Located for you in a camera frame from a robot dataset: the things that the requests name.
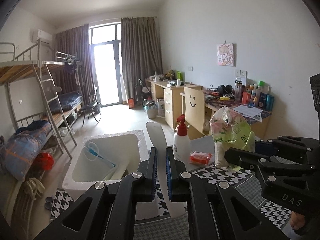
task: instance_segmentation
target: cartoon girl picture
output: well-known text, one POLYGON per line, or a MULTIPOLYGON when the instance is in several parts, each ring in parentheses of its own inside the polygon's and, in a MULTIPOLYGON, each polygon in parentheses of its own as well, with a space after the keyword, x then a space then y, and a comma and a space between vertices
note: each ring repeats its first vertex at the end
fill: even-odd
POLYGON ((233 44, 225 43, 217 45, 218 65, 233 66, 233 44))

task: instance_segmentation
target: white wall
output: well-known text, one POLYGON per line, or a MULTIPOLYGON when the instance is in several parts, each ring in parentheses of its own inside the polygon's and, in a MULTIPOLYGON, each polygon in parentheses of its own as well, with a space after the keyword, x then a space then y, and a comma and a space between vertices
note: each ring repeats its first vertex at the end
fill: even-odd
MULTIPOLYGON (((18 48, 16 55, 32 46, 32 33, 34 30, 41 29, 48 33, 54 33, 53 25, 36 17, 35 15, 25 11, 22 8, 16 7, 0 32, 0 41, 13 42, 18 48)), ((0 46, 2 51, 8 47, 0 46)), ((42 59, 52 60, 52 54, 49 48, 43 47, 42 59)), ((32 59, 36 59, 36 51, 32 51, 32 59)), ((9 58, 1 57, 0 61, 7 61, 9 58)), ((44 110, 40 89, 35 78, 25 79, 13 82, 10 85, 12 103, 17 119, 36 114, 44 110)), ((14 129, 9 115, 8 106, 6 104, 4 86, 0 86, 0 135, 4 135, 7 140, 14 129)))
POLYGON ((88 17, 75 19, 62 26, 56 28, 55 33, 60 33, 68 29, 72 29, 84 24, 90 26, 108 24, 114 22, 120 22, 123 17, 154 17, 158 15, 158 11, 154 10, 125 10, 125 11, 115 11, 106 12, 103 14, 91 15, 88 17))
POLYGON ((309 77, 320 72, 320 27, 302 0, 167 0, 159 19, 164 69, 204 87, 234 86, 235 69, 246 70, 276 97, 267 138, 318 138, 309 77), (236 67, 217 65, 225 40, 236 67))

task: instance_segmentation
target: wooden chair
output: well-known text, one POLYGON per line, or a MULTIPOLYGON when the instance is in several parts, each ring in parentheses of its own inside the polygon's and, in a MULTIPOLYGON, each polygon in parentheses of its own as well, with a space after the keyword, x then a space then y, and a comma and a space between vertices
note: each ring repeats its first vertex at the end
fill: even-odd
POLYGON ((201 90, 184 88, 186 102, 186 122, 197 129, 201 134, 208 135, 204 131, 205 122, 205 98, 201 90))
POLYGON ((95 96, 97 94, 97 87, 95 87, 94 89, 92 89, 92 91, 90 92, 90 95, 89 95, 89 104, 87 104, 86 106, 83 106, 80 108, 81 111, 84 111, 84 117, 83 117, 83 123, 82 123, 82 126, 84 125, 84 119, 85 119, 85 115, 87 114, 87 110, 89 110, 91 112, 91 114, 93 115, 94 119, 97 121, 97 122, 100 122, 101 120, 101 112, 98 108, 98 111, 99 111, 99 114, 100 114, 100 119, 99 121, 96 119, 96 117, 94 116, 92 110, 97 106, 97 102, 95 100, 95 96))

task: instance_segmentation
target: human hand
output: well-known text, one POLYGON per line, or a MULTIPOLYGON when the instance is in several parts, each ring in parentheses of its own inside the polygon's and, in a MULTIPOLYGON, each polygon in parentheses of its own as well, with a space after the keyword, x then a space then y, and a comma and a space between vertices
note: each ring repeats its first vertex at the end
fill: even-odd
POLYGON ((291 212, 290 226, 294 230, 298 230, 306 223, 304 215, 300 215, 296 212, 291 212))

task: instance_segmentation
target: bed ladder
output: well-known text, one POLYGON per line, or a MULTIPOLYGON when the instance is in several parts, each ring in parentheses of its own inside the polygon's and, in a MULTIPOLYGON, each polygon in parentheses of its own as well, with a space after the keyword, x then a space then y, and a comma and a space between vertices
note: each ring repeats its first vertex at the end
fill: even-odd
POLYGON ((44 79, 44 80, 42 79, 42 70, 41 70, 41 69, 42 69, 42 62, 41 62, 40 64, 39 64, 39 62, 38 62, 39 75, 38 75, 38 73, 37 73, 37 71, 36 71, 36 68, 35 68, 34 64, 32 64, 32 68, 33 68, 33 72, 35 73, 35 76, 36 76, 37 82, 38 82, 38 84, 39 84, 39 87, 41 88, 40 90, 41 90, 41 94, 42 94, 42 97, 43 97, 43 103, 44 103, 44 106, 45 106, 45 108, 46 108, 47 116, 48 116, 48 119, 50 120, 51 126, 53 127, 52 130, 54 130, 54 132, 52 131, 52 132, 53 132, 53 135, 54 135, 56 138, 58 137, 58 138, 60 139, 60 142, 59 142, 59 140, 57 140, 57 142, 58 142, 58 146, 59 146, 61 152, 62 152, 62 147, 61 147, 61 145, 62 145, 63 148, 66 150, 67 154, 69 155, 70 159, 72 159, 72 156, 71 156, 71 154, 70 154, 70 152, 69 152, 66 144, 64 143, 62 136, 60 135, 60 133, 59 133, 59 131, 58 131, 58 127, 57 127, 57 125, 56 125, 55 122, 54 122, 54 119, 53 119, 53 116, 52 116, 52 113, 51 113, 51 110, 50 110, 50 107, 49 107, 49 103, 50 103, 50 102, 52 102, 52 101, 54 101, 54 100, 57 100, 60 113, 61 113, 62 118, 63 118, 63 120, 64 120, 64 123, 65 123, 65 125, 66 125, 66 127, 67 127, 67 129, 68 129, 68 132, 67 132, 66 136, 67 136, 68 134, 70 134, 73 142, 75 143, 75 146, 77 146, 77 142, 76 142, 76 140, 75 140, 75 138, 74 138, 74 136, 73 136, 73 134, 72 134, 72 131, 71 131, 71 129, 70 129, 70 126, 69 126, 69 124, 68 124, 68 122, 67 122, 67 119, 66 119, 64 113, 63 113, 63 110, 62 110, 62 107, 61 107, 61 104, 60 104, 60 101, 59 101, 59 97, 58 97, 58 94, 57 94, 57 92, 61 92, 62 90, 61 90, 60 87, 56 87, 56 86, 55 86, 54 81, 53 81, 53 78, 52 78, 51 73, 50 73, 50 71, 49 71, 49 68, 48 68, 48 66, 47 66, 47 63, 45 63, 45 71, 46 71, 47 75, 49 76, 48 79, 44 79), (47 100, 47 97, 46 97, 46 95, 45 95, 45 93, 44 93, 44 88, 43 88, 43 83, 44 83, 44 82, 51 82, 51 84, 52 84, 52 86, 51 86, 51 91, 53 92, 54 97, 51 98, 51 99, 49 99, 49 100, 47 100))

